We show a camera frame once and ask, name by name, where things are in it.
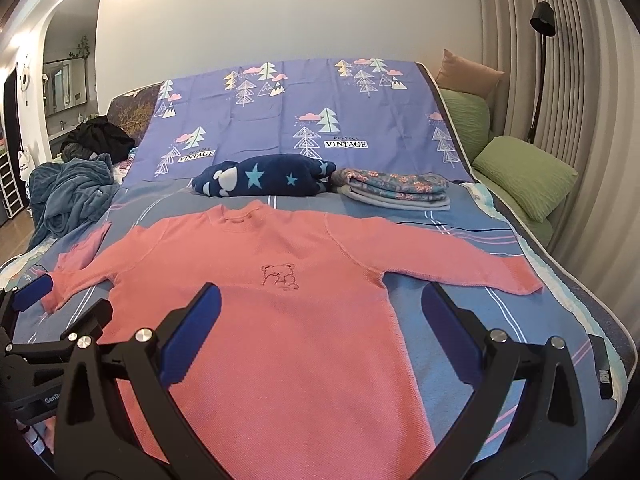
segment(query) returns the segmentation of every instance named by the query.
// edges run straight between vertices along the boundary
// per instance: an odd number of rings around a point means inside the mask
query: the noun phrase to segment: purple sheet with tree print
[[[301,153],[339,168],[472,182],[433,86],[412,62],[264,62],[169,79],[124,186]]]

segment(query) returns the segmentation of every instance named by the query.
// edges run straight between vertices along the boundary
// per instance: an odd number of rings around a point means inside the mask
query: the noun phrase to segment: pink sweater
[[[52,272],[53,312],[109,280],[101,343],[155,328],[205,282],[222,314],[171,394],[237,479],[406,479],[434,448],[384,272],[529,294],[522,256],[382,218],[274,210],[254,201],[133,228],[86,268]],[[145,450],[162,457],[128,383]]]

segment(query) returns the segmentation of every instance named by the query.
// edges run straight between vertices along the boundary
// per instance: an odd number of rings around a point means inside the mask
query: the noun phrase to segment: bed
[[[58,255],[110,222],[100,251],[133,226],[200,212],[218,203],[241,208],[251,198],[210,198],[193,192],[191,177],[213,161],[267,153],[301,153],[338,167],[396,173],[440,173],[452,182],[449,211],[383,210],[334,193],[316,197],[258,197],[273,208],[316,210],[393,222],[462,238],[491,254],[523,254],[545,284],[541,294],[514,296],[484,287],[444,286],[458,306],[491,328],[521,342],[544,344],[553,335],[567,342],[583,397],[588,453],[607,431],[625,397],[637,362],[626,329],[536,242],[513,212],[473,176],[454,125],[431,75],[420,64],[383,59],[264,62],[164,81],[128,92],[112,103],[110,118],[127,124],[140,142],[110,210],[31,260],[24,285],[52,270]],[[404,337],[436,443],[472,393],[457,378],[420,312],[421,280],[385,275],[384,283]],[[56,340],[98,298],[107,282],[76,294],[46,316],[38,302],[20,314],[16,342]],[[589,335],[606,346],[613,394],[602,398]],[[478,460],[495,453],[518,405],[514,383]]]

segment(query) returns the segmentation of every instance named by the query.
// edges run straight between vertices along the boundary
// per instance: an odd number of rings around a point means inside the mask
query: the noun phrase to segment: floor lamp
[[[538,83],[538,101],[536,111],[533,113],[533,122],[527,136],[527,142],[533,143],[540,118],[542,106],[542,91],[545,83],[546,68],[546,38],[556,35],[556,16],[548,2],[538,2],[531,16],[531,27],[540,35],[540,79]]]

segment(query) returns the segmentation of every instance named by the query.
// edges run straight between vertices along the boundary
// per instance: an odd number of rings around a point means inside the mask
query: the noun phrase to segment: black door frame
[[[20,134],[20,119],[18,117],[18,67],[9,74],[4,82],[4,142],[9,153],[11,169],[22,204],[27,206],[27,191],[24,182],[20,180],[20,162],[18,152],[22,150],[22,136]]]

